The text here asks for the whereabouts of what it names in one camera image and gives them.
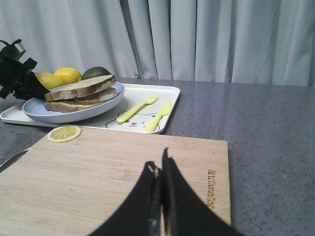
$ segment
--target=bear face print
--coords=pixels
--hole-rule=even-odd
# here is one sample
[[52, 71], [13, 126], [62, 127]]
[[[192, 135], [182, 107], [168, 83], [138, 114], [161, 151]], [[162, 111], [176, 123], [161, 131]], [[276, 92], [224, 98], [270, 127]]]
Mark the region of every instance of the bear face print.
[[141, 130], [148, 124], [157, 113], [151, 114], [134, 114], [130, 119], [126, 120], [124, 123], [118, 123], [116, 118], [107, 122], [106, 128], [108, 129], [116, 129], [116, 130], [126, 130], [133, 132], [141, 132]]

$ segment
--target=wooden cutting board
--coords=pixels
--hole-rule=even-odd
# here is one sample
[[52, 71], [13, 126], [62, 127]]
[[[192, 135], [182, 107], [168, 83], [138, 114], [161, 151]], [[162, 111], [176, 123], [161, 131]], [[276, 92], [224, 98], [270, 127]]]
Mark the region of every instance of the wooden cutting board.
[[123, 202], [146, 161], [161, 167], [166, 147], [201, 200], [230, 224], [226, 141], [82, 127], [67, 143], [43, 137], [0, 173], [0, 235], [89, 234]]

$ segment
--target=gray countertop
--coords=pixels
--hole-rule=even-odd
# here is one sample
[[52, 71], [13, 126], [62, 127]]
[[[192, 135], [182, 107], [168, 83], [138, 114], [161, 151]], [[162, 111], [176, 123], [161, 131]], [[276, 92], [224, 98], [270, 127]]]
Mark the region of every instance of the gray countertop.
[[[181, 89], [165, 135], [226, 140], [232, 225], [249, 236], [315, 232], [315, 88], [118, 79]], [[0, 101], [0, 112], [20, 100]], [[0, 121], [0, 163], [51, 128]]]

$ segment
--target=bread slice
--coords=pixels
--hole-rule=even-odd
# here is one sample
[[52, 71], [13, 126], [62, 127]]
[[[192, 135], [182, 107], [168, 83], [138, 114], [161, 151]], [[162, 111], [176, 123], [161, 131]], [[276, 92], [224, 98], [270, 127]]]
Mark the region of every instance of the bread slice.
[[64, 86], [55, 91], [45, 94], [47, 102], [75, 97], [85, 97], [103, 91], [116, 83], [114, 75], [104, 75]]
[[45, 102], [44, 107], [47, 111], [69, 113], [69, 112], [81, 111], [90, 107], [95, 107], [105, 102], [106, 101], [94, 102], [94, 103], [81, 103], [81, 102], [75, 101], [74, 99], [70, 99], [67, 101], [64, 100], [64, 101], [55, 101], [55, 102]]
[[118, 96], [117, 89], [109, 87], [101, 92], [86, 97], [76, 97], [75, 100], [81, 103], [94, 103], [108, 101]]

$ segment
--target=lemon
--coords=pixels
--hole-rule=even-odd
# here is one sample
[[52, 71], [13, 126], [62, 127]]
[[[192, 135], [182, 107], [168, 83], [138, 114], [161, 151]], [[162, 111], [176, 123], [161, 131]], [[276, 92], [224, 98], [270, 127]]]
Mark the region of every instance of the lemon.
[[65, 85], [61, 78], [52, 73], [40, 73], [37, 75], [37, 79], [48, 90]]
[[81, 73], [72, 67], [63, 67], [55, 71], [55, 75], [60, 77], [66, 85], [81, 81]]
[[76, 125], [66, 125], [54, 128], [48, 133], [48, 140], [54, 143], [64, 143], [77, 138], [81, 128]]
[[82, 80], [86, 80], [93, 77], [98, 77], [102, 75], [111, 75], [111, 73], [101, 66], [95, 66], [90, 69], [88, 69], [86, 72], [82, 75]]

